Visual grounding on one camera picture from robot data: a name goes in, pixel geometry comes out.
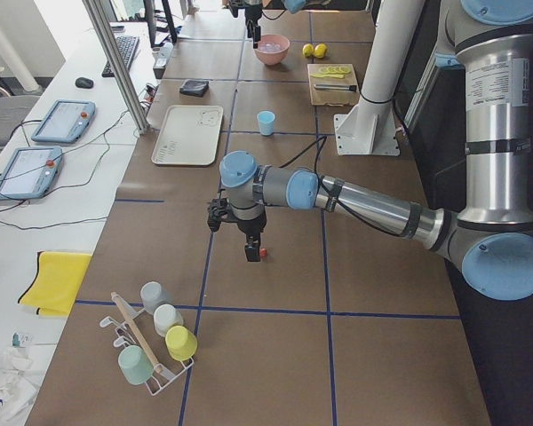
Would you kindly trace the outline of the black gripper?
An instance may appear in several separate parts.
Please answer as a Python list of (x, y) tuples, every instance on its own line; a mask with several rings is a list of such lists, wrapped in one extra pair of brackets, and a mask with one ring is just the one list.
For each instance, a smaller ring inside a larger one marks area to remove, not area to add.
[(262, 17), (262, 7), (247, 6), (244, 9), (244, 16), (245, 23), (247, 24), (247, 37), (252, 39), (253, 47), (258, 48), (260, 42), (260, 26), (258, 24)]
[(261, 214), (250, 220), (237, 219), (237, 226), (247, 236), (244, 252), (248, 262), (260, 261), (260, 234), (267, 225), (267, 215)]

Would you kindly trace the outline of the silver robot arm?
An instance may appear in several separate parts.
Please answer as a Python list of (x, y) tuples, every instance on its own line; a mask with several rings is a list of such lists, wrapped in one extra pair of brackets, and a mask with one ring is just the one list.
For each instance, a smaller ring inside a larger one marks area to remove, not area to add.
[(234, 18), (239, 16), (239, 12), (244, 14), (244, 23), (247, 37), (252, 40), (253, 47), (257, 48), (262, 38), (259, 20), (265, 17), (274, 20), (263, 13), (264, 9), (282, 10), (291, 14), (317, 6), (328, 5), (330, 1), (307, 1), (307, 0), (282, 0), (282, 1), (262, 1), (262, 0), (227, 0), (223, 5), (231, 12)]
[(426, 183), (426, 205), (395, 199), (288, 165), (260, 165), (235, 151), (220, 163), (222, 187), (208, 208), (217, 231), (234, 223), (247, 259), (260, 259), (269, 207), (318, 208), (347, 214), (444, 257), (478, 293), (497, 300), (533, 295), (533, 211), (527, 199), (529, 56), (533, 1), (443, 1), (434, 50), (421, 86), (440, 69), (465, 73), (466, 203), (455, 212), (437, 206)]

